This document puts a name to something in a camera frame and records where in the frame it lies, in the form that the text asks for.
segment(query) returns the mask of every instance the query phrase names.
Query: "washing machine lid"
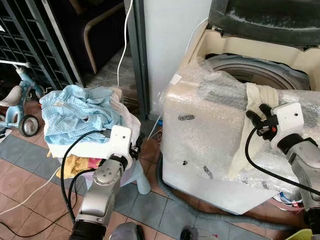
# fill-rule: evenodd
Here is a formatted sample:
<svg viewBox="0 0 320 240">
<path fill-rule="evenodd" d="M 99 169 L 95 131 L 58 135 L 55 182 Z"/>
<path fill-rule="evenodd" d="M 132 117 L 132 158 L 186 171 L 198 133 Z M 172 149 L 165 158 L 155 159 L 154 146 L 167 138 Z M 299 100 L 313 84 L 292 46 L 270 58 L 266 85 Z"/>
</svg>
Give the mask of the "washing machine lid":
<svg viewBox="0 0 320 240">
<path fill-rule="evenodd" d="M 320 44 L 320 0 L 212 0 L 208 29 L 289 46 Z"/>
</svg>

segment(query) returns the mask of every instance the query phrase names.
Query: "pink cloth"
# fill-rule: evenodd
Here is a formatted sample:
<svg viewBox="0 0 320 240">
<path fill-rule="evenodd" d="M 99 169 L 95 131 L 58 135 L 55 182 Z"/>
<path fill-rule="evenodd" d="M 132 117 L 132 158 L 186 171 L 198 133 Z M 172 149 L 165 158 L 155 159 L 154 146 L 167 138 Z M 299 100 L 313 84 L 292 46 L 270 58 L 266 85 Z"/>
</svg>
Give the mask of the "pink cloth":
<svg viewBox="0 0 320 240">
<path fill-rule="evenodd" d="M 89 158 L 88 162 L 88 168 L 89 169 L 97 169 L 99 167 L 99 164 L 101 162 L 102 158 Z"/>
</svg>

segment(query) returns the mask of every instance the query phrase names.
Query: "drain hose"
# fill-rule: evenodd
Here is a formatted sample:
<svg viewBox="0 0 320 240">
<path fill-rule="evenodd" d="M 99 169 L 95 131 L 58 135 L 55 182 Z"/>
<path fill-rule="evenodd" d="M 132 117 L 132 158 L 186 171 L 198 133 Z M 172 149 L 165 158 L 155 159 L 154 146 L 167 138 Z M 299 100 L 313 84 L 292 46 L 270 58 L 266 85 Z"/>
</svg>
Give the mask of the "drain hose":
<svg viewBox="0 0 320 240">
<path fill-rule="evenodd" d="M 220 213 L 208 213 L 200 211 L 193 206 L 189 205 L 186 201 L 176 196 L 173 191 L 172 187 L 165 184 L 162 178 L 162 165 L 163 165 L 163 156 L 160 154 L 159 160 L 156 165 L 156 179 L 159 184 L 159 186 L 162 188 L 162 190 L 168 195 L 169 198 L 177 202 L 179 205 L 185 207 L 190 213 L 192 213 L 197 218 L 206 219 L 209 221 L 225 221 L 228 223 L 249 223 L 254 224 L 262 228 L 266 229 L 274 229 L 279 231 L 295 231 L 295 229 L 292 226 L 284 225 L 284 224 L 278 224 L 278 223 L 271 223 L 262 221 L 250 216 L 245 215 L 225 215 Z"/>
</svg>

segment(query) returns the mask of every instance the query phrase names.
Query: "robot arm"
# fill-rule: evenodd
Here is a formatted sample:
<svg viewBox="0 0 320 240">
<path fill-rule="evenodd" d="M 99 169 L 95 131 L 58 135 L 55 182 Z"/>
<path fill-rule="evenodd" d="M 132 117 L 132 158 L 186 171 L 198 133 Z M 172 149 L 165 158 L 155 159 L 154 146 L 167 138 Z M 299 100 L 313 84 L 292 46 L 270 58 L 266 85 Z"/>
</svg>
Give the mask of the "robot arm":
<svg viewBox="0 0 320 240">
<path fill-rule="evenodd" d="M 113 126 L 109 144 L 112 153 L 93 172 L 93 182 L 83 198 L 75 218 L 70 240 L 102 240 L 114 209 L 115 197 L 120 190 L 123 173 L 130 168 L 131 129 Z"/>
<path fill-rule="evenodd" d="M 257 128 L 257 134 L 269 140 L 273 149 L 279 148 L 291 164 L 292 171 L 300 184 L 320 191 L 320 149 L 312 138 L 303 139 L 304 118 L 299 103 L 286 103 L 271 109 L 265 104 L 260 106 L 267 116 L 265 121 L 252 111 L 246 113 Z M 320 195 L 301 189 L 302 200 L 308 224 L 320 238 Z"/>
</svg>

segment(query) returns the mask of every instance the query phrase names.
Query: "blue towel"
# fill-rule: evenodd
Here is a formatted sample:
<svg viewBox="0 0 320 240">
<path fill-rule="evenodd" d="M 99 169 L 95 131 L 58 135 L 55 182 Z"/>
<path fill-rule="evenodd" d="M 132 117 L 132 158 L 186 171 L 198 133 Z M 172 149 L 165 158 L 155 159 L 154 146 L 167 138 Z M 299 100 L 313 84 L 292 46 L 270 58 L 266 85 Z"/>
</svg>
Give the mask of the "blue towel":
<svg viewBox="0 0 320 240">
<path fill-rule="evenodd" d="M 57 145 L 73 144 L 87 132 L 122 125 L 122 116 L 110 104 L 113 92 L 107 87 L 69 85 L 42 97 L 42 118 L 49 125 L 45 141 Z M 97 133 L 82 141 L 105 143 L 108 139 Z"/>
</svg>

